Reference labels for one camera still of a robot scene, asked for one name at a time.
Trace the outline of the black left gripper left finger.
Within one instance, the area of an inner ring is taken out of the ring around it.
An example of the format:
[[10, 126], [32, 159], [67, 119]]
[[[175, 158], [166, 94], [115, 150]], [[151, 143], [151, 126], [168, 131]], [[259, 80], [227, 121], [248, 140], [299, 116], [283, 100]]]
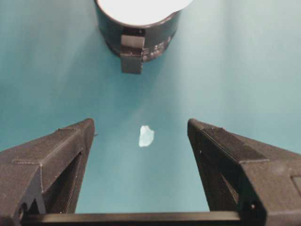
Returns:
[[74, 213], [95, 134], [90, 118], [1, 151], [0, 219]]

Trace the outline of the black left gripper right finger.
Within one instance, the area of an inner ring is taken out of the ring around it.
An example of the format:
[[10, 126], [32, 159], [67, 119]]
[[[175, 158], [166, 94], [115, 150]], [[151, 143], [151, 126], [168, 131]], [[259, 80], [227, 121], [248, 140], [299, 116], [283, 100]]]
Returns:
[[196, 119], [187, 133], [211, 211], [237, 211], [248, 225], [300, 225], [299, 154]]

